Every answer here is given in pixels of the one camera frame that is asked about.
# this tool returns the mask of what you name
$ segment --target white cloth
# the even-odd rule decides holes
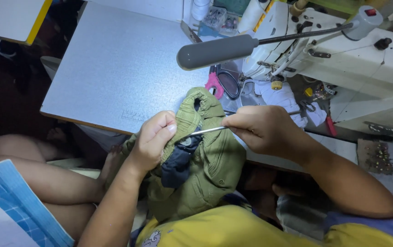
[[[294,99],[293,91],[287,82],[282,83],[280,90],[273,90],[270,81],[254,81],[254,92],[262,95],[267,105],[281,106],[289,113],[300,110]],[[300,114],[291,115],[291,119],[301,128],[304,128],[308,123],[308,119],[301,117]]]
[[[312,105],[315,107],[315,111],[313,112],[306,111],[306,115],[308,115],[309,119],[317,127],[326,120],[327,114],[326,111],[320,109],[319,104],[317,102],[313,102]]]

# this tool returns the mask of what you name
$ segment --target black fabric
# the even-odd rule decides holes
[[[178,188],[189,177],[189,161],[199,143],[203,140],[202,134],[189,137],[189,145],[177,142],[171,156],[161,165],[161,184],[165,188]]]

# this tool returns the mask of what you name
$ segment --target hand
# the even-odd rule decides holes
[[[243,106],[224,118],[221,125],[230,127],[253,152],[282,158],[301,148],[307,135],[283,107],[276,105]]]
[[[141,176],[145,176],[161,161],[166,143],[177,132],[173,111],[161,111],[143,123],[139,137],[128,160]]]

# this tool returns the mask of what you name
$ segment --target thread spool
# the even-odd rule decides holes
[[[238,32],[253,30],[269,3],[270,0],[251,0],[239,22]]]
[[[209,11],[210,0],[194,0],[192,5],[192,16],[195,20],[201,21]]]

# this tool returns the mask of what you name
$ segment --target white sewing machine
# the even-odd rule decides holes
[[[305,31],[335,28],[345,22],[314,9],[306,9],[294,22],[288,9],[288,4],[275,2],[254,38],[294,34],[305,21],[313,23]],[[384,38],[391,39],[389,47],[375,48]],[[371,133],[364,123],[368,121],[393,128],[393,32],[375,28],[359,41],[338,32],[260,45],[244,59],[242,69],[255,80],[268,80],[271,72],[285,78],[301,74],[343,87],[331,100],[336,126]]]

